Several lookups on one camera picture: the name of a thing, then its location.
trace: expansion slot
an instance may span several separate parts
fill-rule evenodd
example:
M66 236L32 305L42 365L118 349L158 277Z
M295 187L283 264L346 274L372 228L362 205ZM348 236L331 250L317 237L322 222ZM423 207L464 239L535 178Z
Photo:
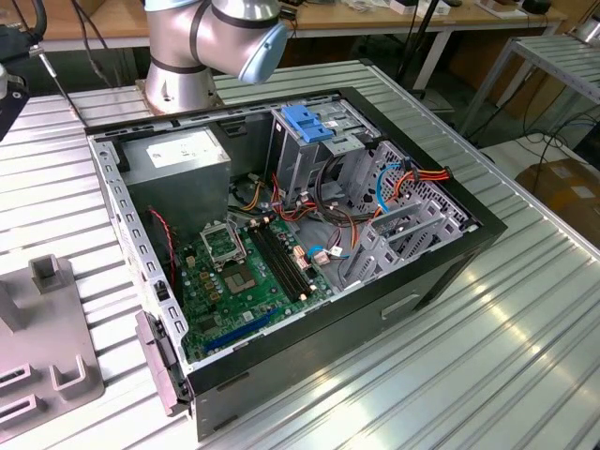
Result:
M301 300L302 295L306 299L310 286L273 232L267 227L258 227L248 230L248 234L290 301Z
M211 350L214 350L218 347L224 347L227 344L229 344L230 342L233 342L233 341L241 338L242 336L245 336L253 331L256 331L259 328L263 328L264 326L266 326L269 323L269 321L271 320L271 316L273 314L275 314L277 311L278 311L278 309L275 308L275 309L267 312L266 314L264 314L262 317L259 317L258 319L255 319L252 322L248 322L245 325L242 325L239 328L236 328L233 331L230 331L226 335L217 337L216 339L213 339L213 340L207 342L204 345L204 351L210 352Z

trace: aluminum table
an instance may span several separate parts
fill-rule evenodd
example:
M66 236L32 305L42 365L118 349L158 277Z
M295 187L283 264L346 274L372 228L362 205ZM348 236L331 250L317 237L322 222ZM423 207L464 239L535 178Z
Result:
M202 443L237 448L582 448L600 438L598 251L375 67L217 78L226 103L351 85L507 225L434 304ZM90 124L148 116L134 87L75 95ZM83 130L60 97L30 100L0 147L0 271L70 259L106 393L3 450L196 448L164 415L135 337L140 309Z
M525 63L502 94L498 101L499 105L513 95L532 66L541 68L548 75L560 80L594 103L600 103L600 48L594 48L567 35L515 37L506 42L498 59L481 83L460 126L461 134L469 129L489 91L515 54L523 57ZM571 97L569 106L562 108L565 113L568 113L573 106L574 98L577 98L577 94Z

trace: motherboard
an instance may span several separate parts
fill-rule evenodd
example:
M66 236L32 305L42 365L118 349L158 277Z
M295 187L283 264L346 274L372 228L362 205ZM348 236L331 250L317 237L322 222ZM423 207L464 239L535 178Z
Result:
M239 248L244 258L236 253ZM183 345L190 360L199 361L333 295L318 267L296 268L298 249L286 223L277 218L268 226L219 227L177 251L189 327ZM215 263L225 254L237 259Z

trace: ram slot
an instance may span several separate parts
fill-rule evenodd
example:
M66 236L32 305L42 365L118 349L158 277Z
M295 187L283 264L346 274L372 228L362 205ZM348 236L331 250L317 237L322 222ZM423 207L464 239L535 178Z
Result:
M281 244L266 228L250 231L250 238L261 253L271 272L275 276L286 296L292 302L300 300L302 294L310 294L310 287L298 269L288 257Z

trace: metal case frame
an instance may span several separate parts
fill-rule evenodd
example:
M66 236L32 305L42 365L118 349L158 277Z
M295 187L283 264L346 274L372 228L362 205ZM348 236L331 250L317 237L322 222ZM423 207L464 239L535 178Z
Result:
M275 107L295 99L299 102L310 102L329 96L348 101L386 136L386 139L401 147L420 167L429 170L441 168L352 88L269 101L270 106ZM211 111L210 114L223 113L223 116L227 117L228 112L256 111L259 105L267 105L267 100L224 107ZM178 337L183 336L182 333L187 329L185 318L179 316L181 310L164 274L160 267L156 266L156 256L147 242L145 233L140 230L137 213L127 202L127 189L124 185L120 186L122 180L113 167L115 160L107 152L110 146L102 147L102 142L118 139L124 134L151 135L160 131L161 127L165 129L175 124L178 127L193 124L206 120L207 117L209 115L206 112L192 112L86 130L88 135L94 135L89 138L90 143L98 172L106 181L105 184L101 183L103 193L107 199L112 223L117 230L117 237L128 256L126 259L135 258L136 253L140 253L137 251L140 246L148 246L149 251L130 266L136 284L142 286L144 309L154 316L149 317L141 313L140 320L152 321L153 325L158 323L158 327L153 326L155 341L164 342L164 338L169 337L175 349ZM177 403L168 409L169 412L177 413L191 406L196 414L198 437L202 439L373 338L406 317L415 308L420 308L437 298L462 269L479 253L490 247L506 229L506 226L457 180L448 180L444 184L444 192L456 205L476 219L476 230L465 233L460 239L435 252L426 252L393 275L389 274L367 285L355 286L344 291L337 296L343 297L343 301L332 299L322 307L308 310L301 320L280 326L269 336L253 339L248 345L239 346L235 351L218 359L203 360L206 362L203 367L184 373L173 361L163 361L165 369L161 372L161 380L164 381L164 374L167 373L172 385L169 386L165 382L157 384L159 390L170 390L167 394ZM158 287L162 287L163 291L160 292ZM161 317L172 317L172 321L163 326L159 323ZM147 345L154 343L156 342L152 342L152 339L147 339Z

